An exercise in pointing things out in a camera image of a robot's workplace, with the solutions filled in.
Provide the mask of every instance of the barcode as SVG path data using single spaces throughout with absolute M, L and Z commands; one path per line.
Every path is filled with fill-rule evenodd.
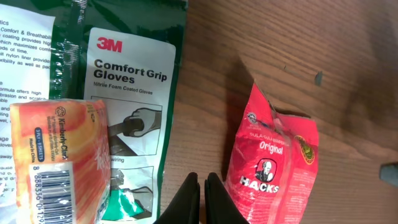
M 30 181 L 35 224 L 74 224 L 72 165 L 31 165 Z

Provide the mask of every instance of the white label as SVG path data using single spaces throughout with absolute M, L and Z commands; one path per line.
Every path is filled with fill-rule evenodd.
M 29 166 L 35 224 L 76 223 L 72 162 Z
M 0 216 L 5 223 L 16 213 L 9 107 L 48 99 L 54 19 L 0 4 Z
M 157 214 L 157 173 L 174 59 L 172 44 L 99 28 L 90 32 L 84 99 L 101 99 L 106 104 L 111 168 L 123 177 L 118 181 L 120 185 L 111 186 L 111 190 L 134 192 L 134 187 L 122 184 L 131 179 L 140 187 L 153 186 L 153 196 L 140 201 L 143 205 L 150 201 L 144 208 L 150 218 L 131 217 L 136 223 L 153 223 Z M 129 175 L 132 169 L 145 170 L 141 168 L 150 166 L 154 167 L 153 172 Z

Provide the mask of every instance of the wooden table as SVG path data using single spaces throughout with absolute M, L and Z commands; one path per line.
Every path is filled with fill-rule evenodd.
M 302 223 L 398 223 L 398 188 L 379 180 L 398 161 L 397 38 L 393 0 L 190 1 L 162 210 L 189 172 L 202 202 L 208 173 L 226 175 L 253 76 L 274 105 L 318 124 Z

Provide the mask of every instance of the man illustration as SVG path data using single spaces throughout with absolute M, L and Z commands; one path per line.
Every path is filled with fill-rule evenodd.
M 272 169 L 272 164 L 270 161 L 267 161 L 262 164 L 262 170 L 256 172 L 256 178 L 261 182 L 270 182 L 273 180 L 274 175 L 270 173 Z

